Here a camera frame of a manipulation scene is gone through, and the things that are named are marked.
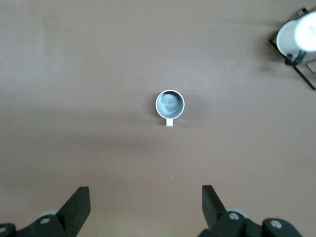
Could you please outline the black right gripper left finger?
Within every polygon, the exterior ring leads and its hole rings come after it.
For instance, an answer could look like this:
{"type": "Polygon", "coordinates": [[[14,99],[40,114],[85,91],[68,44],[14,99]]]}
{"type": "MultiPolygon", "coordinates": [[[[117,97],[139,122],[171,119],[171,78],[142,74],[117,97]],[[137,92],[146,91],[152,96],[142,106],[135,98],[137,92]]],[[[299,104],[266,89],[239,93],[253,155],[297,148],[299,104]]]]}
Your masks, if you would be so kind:
{"type": "Polygon", "coordinates": [[[20,230],[2,223],[2,237],[76,237],[91,211],[89,187],[79,187],[55,214],[39,217],[20,230]]]}

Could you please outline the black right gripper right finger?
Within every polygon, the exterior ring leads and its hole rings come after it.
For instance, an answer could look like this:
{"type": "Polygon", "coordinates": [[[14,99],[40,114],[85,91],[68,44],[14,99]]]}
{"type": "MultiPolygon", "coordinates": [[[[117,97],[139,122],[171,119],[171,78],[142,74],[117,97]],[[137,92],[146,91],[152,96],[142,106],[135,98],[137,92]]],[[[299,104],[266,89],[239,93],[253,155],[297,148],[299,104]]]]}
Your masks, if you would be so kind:
{"type": "Polygon", "coordinates": [[[267,218],[256,224],[239,210],[227,210],[212,185],[202,187],[202,211],[208,228],[200,237],[299,237],[289,222],[267,218]]]}

